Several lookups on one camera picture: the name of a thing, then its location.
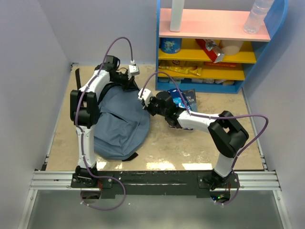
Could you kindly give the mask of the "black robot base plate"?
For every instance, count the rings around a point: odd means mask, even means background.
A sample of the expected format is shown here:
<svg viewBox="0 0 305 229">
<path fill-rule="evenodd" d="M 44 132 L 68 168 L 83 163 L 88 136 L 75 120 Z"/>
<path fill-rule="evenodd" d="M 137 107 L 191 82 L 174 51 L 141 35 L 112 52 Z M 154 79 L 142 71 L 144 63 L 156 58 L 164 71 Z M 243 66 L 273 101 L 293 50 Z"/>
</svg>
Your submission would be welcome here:
<svg viewBox="0 0 305 229">
<path fill-rule="evenodd" d="M 82 191 L 96 191 L 103 199 L 114 199 L 117 195 L 151 196 L 195 196 L 225 201 L 230 191 L 239 187 L 235 175 L 231 174 L 221 186 L 205 183 L 211 170 L 174 171 L 98 171 L 98 178 L 84 179 L 72 175 L 71 187 Z"/>
</svg>

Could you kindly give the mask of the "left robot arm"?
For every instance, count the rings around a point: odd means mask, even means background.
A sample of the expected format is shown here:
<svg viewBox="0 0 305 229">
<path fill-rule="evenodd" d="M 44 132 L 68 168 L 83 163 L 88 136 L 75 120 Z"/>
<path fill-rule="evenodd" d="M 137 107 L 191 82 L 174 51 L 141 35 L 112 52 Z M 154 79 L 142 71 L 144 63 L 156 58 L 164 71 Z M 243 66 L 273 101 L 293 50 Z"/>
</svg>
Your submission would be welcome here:
<svg viewBox="0 0 305 229">
<path fill-rule="evenodd" d="M 134 59 L 125 73 L 119 72 L 120 60 L 107 55 L 98 65 L 89 81 L 70 93 L 70 119 L 76 128 L 79 147 L 76 177 L 88 187 L 98 184 L 99 176 L 94 153 L 94 130 L 100 118 L 99 97 L 109 83 L 121 86 L 124 90 L 137 89 L 134 77 L 140 73 Z"/>
</svg>

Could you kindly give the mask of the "blue fabric backpack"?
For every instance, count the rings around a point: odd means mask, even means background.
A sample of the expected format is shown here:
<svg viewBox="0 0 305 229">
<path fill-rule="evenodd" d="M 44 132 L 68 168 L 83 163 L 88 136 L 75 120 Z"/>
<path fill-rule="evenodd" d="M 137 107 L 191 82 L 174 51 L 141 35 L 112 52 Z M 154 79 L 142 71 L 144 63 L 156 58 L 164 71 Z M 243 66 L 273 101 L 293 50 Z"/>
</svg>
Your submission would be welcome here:
<svg viewBox="0 0 305 229">
<path fill-rule="evenodd" d="M 109 83 L 99 97 L 94 153 L 104 159 L 131 161 L 150 130 L 150 116 L 137 101 L 140 90 L 124 91 Z"/>
</svg>

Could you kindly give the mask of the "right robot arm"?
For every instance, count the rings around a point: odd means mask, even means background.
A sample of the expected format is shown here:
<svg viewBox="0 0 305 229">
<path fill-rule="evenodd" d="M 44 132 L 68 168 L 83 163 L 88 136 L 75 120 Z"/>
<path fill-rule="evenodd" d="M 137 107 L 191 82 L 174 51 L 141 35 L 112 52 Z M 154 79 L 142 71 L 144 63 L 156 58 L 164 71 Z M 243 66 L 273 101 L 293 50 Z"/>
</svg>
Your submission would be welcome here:
<svg viewBox="0 0 305 229">
<path fill-rule="evenodd" d="M 237 153 L 249 138 L 248 132 L 228 111 L 207 115 L 178 107 L 169 92 L 162 91 L 156 96 L 142 88 L 138 93 L 143 109 L 150 115 L 161 115 L 171 127 L 195 129 L 210 134 L 219 151 L 216 166 L 205 183 L 224 187 L 229 182 Z"/>
</svg>

